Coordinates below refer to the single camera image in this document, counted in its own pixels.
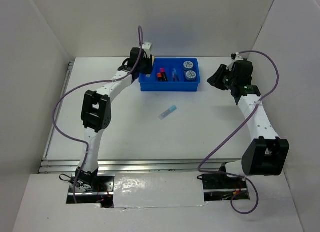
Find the yellow highlighter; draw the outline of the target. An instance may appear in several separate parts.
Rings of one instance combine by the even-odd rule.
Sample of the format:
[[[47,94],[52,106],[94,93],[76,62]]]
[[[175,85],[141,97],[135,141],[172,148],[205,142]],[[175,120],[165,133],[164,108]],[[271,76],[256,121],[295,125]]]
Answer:
[[[146,58],[146,68],[144,70],[144,74],[146,77],[150,77],[153,71],[153,65],[155,61],[155,57],[151,55],[149,58]]]

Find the pink highlighter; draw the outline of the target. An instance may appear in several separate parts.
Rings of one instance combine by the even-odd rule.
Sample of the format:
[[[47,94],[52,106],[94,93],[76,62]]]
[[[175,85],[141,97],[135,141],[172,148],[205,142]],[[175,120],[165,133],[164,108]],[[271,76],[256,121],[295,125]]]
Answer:
[[[166,75],[166,72],[165,72],[164,68],[160,68],[160,73],[161,73],[161,76],[162,76],[162,80],[163,81],[168,81],[168,78],[167,78],[167,75]]]

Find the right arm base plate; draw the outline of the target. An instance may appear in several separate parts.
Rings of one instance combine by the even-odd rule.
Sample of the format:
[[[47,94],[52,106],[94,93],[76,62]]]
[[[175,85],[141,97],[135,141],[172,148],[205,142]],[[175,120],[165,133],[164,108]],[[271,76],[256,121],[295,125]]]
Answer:
[[[250,198],[247,184],[240,178],[230,178],[217,173],[204,173],[197,176],[202,182],[205,201],[247,200]]]

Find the orange highlighter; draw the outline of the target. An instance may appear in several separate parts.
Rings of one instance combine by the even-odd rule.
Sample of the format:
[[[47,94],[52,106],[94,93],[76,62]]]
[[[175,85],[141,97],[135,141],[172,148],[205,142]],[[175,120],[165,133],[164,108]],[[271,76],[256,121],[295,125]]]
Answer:
[[[156,76],[157,76],[157,80],[158,80],[159,82],[163,81],[163,77],[162,77],[162,74],[161,74],[161,73],[157,73]]]

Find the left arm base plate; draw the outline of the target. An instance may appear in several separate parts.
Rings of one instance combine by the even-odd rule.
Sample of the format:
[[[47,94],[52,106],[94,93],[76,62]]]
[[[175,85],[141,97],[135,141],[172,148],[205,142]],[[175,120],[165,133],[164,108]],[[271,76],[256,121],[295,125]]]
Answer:
[[[114,207],[114,176],[99,176],[97,183],[92,187],[78,182],[69,185],[66,204],[98,204],[102,208]]]

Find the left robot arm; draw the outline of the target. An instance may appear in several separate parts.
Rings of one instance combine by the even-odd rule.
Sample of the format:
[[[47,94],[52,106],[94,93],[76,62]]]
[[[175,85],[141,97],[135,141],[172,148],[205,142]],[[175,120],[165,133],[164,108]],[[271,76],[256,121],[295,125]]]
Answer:
[[[84,94],[81,119],[84,126],[84,147],[76,169],[77,186],[94,191],[99,185],[98,154],[102,135],[112,118],[112,101],[142,74],[153,70],[154,56],[150,42],[133,47],[130,55],[118,68],[111,81],[97,90],[87,90]]]

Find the blue gel pen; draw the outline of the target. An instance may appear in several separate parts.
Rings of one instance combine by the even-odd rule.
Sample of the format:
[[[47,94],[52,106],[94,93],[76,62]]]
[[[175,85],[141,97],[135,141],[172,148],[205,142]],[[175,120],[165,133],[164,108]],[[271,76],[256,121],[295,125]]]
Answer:
[[[174,68],[174,70],[173,70],[173,71],[174,71],[174,77],[175,77],[175,80],[179,82],[179,81],[180,81],[180,78],[179,78],[179,76],[178,76],[178,73],[177,73],[176,68]]]

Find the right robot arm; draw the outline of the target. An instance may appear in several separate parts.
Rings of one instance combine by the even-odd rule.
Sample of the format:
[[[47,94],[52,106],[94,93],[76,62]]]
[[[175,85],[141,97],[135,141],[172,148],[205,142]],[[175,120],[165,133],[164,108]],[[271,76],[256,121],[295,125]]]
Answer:
[[[253,64],[236,60],[230,65],[221,64],[207,82],[221,90],[230,90],[235,103],[242,111],[250,132],[251,143],[242,158],[222,166],[218,176],[220,186],[231,187],[240,176],[278,176],[281,174],[290,148],[271,125],[265,112],[261,92],[252,84]]]

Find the light blue highlighter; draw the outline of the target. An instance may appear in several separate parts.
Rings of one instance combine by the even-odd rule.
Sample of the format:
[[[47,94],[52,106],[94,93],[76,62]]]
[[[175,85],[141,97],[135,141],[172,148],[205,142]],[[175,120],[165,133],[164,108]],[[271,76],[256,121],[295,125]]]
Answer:
[[[166,118],[169,114],[171,114],[173,111],[175,111],[177,109],[177,106],[176,105],[172,105],[171,107],[169,107],[167,110],[165,110],[164,112],[162,112],[158,118],[160,120]]]

